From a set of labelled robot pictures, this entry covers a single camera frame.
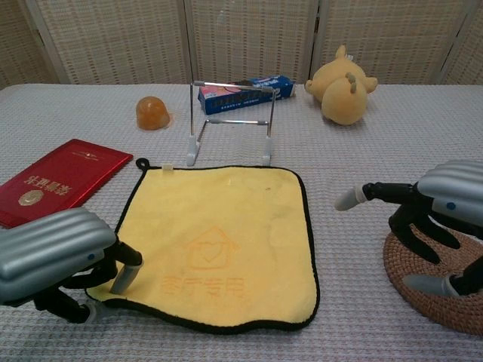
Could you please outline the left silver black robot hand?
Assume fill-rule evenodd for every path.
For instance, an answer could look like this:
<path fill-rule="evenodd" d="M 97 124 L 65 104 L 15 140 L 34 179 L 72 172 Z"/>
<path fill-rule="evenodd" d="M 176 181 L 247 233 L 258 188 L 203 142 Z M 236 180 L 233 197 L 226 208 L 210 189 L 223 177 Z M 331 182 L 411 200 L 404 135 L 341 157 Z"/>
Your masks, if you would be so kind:
<path fill-rule="evenodd" d="M 87 289 L 113 281 L 121 294 L 143 265 L 142 254 L 120 241 L 97 214 L 72 208 L 0 232 L 0 305 L 33 302 L 70 323 L 100 315 L 64 289 Z"/>

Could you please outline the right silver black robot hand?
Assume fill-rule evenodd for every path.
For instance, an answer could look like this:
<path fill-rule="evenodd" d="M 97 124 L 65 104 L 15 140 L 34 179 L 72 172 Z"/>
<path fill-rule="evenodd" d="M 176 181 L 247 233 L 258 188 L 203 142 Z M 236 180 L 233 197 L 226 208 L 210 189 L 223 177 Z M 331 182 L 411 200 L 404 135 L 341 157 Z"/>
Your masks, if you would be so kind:
<path fill-rule="evenodd" d="M 426 171 L 415 183 L 365 183 L 352 187 L 334 203 L 338 211 L 378 199 L 396 204 L 389 227 L 411 252 L 437 265 L 441 259 L 413 229 L 457 250 L 454 232 L 483 241 L 483 161 L 452 160 Z"/>

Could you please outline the yellow towel with black trim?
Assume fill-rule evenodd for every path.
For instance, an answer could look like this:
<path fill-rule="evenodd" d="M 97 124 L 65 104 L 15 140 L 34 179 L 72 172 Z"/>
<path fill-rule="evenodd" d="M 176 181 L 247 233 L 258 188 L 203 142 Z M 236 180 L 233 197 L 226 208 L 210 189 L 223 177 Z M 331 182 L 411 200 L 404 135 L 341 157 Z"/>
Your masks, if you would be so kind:
<path fill-rule="evenodd" d="M 153 166 L 141 175 L 118 224 L 143 256 L 125 292 L 86 289 L 125 308 L 212 334 L 298 330 L 315 317 L 320 288 L 306 189 L 282 167 Z"/>

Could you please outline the red certificate booklet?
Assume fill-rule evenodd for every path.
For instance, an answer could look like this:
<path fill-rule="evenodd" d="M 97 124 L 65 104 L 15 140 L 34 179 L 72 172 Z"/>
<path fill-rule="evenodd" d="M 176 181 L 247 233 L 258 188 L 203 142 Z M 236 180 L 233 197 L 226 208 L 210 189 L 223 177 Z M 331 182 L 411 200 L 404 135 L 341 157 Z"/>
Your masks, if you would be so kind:
<path fill-rule="evenodd" d="M 13 228 L 78 207 L 133 155 L 72 139 L 0 186 L 0 225 Z"/>

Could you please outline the white woven tablecloth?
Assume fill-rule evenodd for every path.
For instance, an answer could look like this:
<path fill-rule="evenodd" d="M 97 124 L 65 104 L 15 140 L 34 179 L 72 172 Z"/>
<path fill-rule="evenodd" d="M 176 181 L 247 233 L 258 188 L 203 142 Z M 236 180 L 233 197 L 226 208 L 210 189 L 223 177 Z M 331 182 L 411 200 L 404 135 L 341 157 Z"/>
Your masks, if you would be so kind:
<path fill-rule="evenodd" d="M 137 126 L 148 96 L 173 115 L 169 128 Z M 260 104 L 223 120 L 270 112 Z M 309 199 L 321 302 L 308 327 L 218 336 L 125 310 L 76 325 L 26 304 L 0 307 L 0 362 L 483 362 L 482 337 L 433 323 L 388 281 L 382 249 L 394 207 L 333 207 L 360 183 L 412 183 L 448 160 L 483 160 L 483 86 L 380 85 L 350 127 L 322 119 L 298 86 L 273 120 L 272 164 L 297 172 Z M 184 84 L 10 86 L 0 90 L 0 184 L 73 138 L 182 167 L 189 128 Z M 264 136 L 263 127 L 209 126 L 196 164 L 259 164 Z"/>

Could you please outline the brown woven rattan coaster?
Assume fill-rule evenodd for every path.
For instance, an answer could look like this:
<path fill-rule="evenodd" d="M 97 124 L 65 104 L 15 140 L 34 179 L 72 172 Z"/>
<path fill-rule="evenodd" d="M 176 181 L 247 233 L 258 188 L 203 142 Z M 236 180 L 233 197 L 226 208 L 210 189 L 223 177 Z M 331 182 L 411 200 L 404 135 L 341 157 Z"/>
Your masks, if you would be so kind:
<path fill-rule="evenodd" d="M 431 321 L 461 333 L 483 337 L 483 293 L 469 296 L 434 296 L 405 285 L 408 275 L 443 278 L 461 274 L 465 267 L 483 256 L 483 242 L 460 232 L 452 235 L 460 242 L 455 250 L 446 247 L 412 227 L 413 233 L 439 256 L 435 265 L 406 248 L 393 233 L 386 236 L 383 262 L 387 276 L 401 297 Z"/>

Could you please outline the yellow plush toy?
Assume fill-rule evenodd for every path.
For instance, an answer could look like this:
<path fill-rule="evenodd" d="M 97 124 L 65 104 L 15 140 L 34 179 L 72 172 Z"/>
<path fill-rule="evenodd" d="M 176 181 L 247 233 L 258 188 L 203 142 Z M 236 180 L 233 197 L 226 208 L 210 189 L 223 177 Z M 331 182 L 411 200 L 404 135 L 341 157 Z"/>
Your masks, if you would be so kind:
<path fill-rule="evenodd" d="M 321 103 L 321 114 L 340 125 L 351 125 L 363 118 L 368 94 L 378 79 L 348 58 L 346 46 L 338 47 L 334 59 L 320 67 L 306 81 L 304 89 Z"/>

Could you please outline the orange translucent soap lump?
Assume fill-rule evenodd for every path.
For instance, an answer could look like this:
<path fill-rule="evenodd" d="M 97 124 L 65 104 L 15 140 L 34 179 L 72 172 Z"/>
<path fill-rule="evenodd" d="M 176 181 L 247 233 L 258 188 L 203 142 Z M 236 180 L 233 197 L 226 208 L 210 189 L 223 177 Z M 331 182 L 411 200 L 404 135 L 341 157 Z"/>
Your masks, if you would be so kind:
<path fill-rule="evenodd" d="M 169 128 L 174 117 L 168 112 L 165 103 L 158 97 L 144 97 L 136 106 L 137 126 L 141 130 Z"/>

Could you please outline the beige woven folding screen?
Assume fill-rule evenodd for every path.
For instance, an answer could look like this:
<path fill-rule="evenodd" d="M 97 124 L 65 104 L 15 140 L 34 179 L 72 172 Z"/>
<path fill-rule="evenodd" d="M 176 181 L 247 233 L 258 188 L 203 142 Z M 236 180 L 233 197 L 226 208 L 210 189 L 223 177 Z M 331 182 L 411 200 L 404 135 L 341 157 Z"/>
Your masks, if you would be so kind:
<path fill-rule="evenodd" d="M 0 89 L 302 84 L 341 45 L 382 84 L 483 85 L 483 0 L 0 0 Z"/>

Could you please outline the blue toothpaste box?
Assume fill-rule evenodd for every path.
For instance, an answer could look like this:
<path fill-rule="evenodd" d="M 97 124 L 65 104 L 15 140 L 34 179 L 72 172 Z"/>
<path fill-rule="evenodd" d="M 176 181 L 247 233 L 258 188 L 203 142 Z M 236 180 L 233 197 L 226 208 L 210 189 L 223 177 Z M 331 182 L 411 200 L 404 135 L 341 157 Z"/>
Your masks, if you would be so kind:
<path fill-rule="evenodd" d="M 274 88 L 277 100 L 295 95 L 295 82 L 283 75 L 249 78 L 235 81 L 233 84 Z M 272 92 L 242 90 L 239 87 L 204 86 L 198 89 L 198 100 L 205 114 L 211 115 L 271 102 Z"/>

